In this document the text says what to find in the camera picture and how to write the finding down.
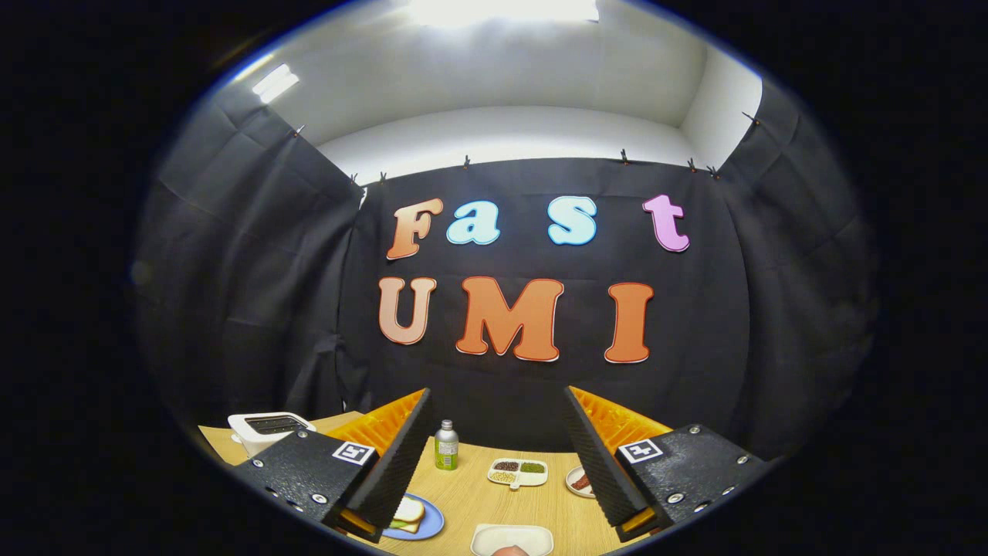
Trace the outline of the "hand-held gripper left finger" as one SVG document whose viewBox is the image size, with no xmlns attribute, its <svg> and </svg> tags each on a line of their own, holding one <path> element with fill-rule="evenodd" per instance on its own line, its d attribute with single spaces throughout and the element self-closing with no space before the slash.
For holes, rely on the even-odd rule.
<svg viewBox="0 0 988 556">
<path fill-rule="evenodd" d="M 232 472 L 308 520 L 375 543 L 415 474 L 432 415 L 421 388 L 332 432 L 292 432 Z"/>
</svg>

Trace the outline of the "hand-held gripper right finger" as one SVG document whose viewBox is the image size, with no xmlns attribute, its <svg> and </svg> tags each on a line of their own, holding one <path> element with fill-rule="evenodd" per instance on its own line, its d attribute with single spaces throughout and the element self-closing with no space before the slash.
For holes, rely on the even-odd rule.
<svg viewBox="0 0 988 556">
<path fill-rule="evenodd" d="M 712 510 L 770 470 L 706 425 L 662 425 L 575 386 L 564 422 L 597 504 L 620 541 Z"/>
</svg>

